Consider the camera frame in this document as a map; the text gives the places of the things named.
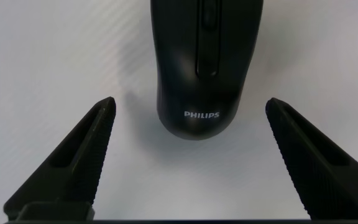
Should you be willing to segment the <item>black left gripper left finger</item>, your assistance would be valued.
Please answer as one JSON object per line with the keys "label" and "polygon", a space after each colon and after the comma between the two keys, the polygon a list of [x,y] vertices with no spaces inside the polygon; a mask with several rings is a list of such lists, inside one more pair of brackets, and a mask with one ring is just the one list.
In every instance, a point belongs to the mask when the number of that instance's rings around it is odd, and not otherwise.
{"label": "black left gripper left finger", "polygon": [[97,102],[4,204],[10,221],[91,221],[116,117],[109,96]]}

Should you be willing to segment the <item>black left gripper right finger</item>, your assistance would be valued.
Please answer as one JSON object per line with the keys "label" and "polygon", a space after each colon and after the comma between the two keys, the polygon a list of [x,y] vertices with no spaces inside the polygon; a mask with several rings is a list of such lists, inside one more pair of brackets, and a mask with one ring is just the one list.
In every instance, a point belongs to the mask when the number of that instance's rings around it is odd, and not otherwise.
{"label": "black left gripper right finger", "polygon": [[265,114],[300,200],[313,220],[358,220],[358,162],[288,103]]}

